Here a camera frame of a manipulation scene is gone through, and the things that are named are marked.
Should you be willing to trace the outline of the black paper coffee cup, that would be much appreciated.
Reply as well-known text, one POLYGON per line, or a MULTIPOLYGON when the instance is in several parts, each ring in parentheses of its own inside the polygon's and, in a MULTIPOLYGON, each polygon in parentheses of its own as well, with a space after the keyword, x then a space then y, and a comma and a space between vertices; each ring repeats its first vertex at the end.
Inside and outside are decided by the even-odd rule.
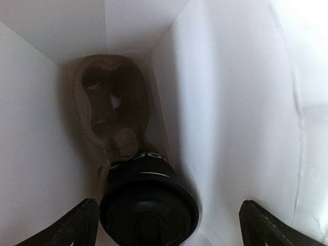
POLYGON ((107 184, 114 185, 130 178, 141 179, 142 175, 177 178, 169 162, 160 154, 139 151, 132 159, 112 164, 107 174, 107 184))

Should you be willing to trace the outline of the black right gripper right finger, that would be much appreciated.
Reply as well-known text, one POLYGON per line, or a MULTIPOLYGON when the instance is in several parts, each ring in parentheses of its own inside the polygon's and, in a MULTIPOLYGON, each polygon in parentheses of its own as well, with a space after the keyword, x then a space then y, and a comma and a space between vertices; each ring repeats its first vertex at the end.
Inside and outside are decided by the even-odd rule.
POLYGON ((243 244, 258 245, 323 245, 283 223, 253 200, 245 200, 239 211, 243 244))

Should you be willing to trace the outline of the cardboard two-cup carrier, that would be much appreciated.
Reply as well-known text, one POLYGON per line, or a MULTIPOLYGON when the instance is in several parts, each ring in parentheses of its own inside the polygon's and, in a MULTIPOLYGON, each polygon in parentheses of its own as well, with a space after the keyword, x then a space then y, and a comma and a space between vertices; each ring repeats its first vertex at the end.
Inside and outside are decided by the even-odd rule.
POLYGON ((97 176, 104 182, 116 162, 155 150, 146 138, 147 84, 139 66, 122 55, 85 57, 73 74, 77 121, 97 176))

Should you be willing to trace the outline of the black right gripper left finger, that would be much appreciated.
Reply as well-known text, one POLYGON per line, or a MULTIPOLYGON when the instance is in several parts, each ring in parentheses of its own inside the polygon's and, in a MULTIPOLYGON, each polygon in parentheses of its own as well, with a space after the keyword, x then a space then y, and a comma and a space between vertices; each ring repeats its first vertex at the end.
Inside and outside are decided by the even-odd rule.
POLYGON ((95 245, 98 223, 98 203, 86 198, 55 223, 19 245, 95 245))

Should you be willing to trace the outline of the brown paper bag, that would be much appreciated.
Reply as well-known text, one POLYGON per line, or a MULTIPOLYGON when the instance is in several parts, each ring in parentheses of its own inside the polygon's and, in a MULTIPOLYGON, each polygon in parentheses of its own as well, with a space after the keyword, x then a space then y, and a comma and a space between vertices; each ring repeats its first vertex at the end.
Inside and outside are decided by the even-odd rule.
POLYGON ((146 137, 200 206, 186 245, 242 245, 248 199, 327 243, 327 1, 1 1, 1 245, 101 196, 73 100, 91 55, 140 67, 146 137))

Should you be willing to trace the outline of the black plastic cup lid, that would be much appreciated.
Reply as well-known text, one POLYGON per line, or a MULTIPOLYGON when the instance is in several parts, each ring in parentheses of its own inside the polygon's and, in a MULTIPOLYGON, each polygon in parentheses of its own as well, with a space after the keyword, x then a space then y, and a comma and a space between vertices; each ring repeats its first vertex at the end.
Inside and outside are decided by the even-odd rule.
POLYGON ((159 180, 108 189, 99 212, 103 229, 118 245, 180 245, 199 220, 192 194, 159 180))

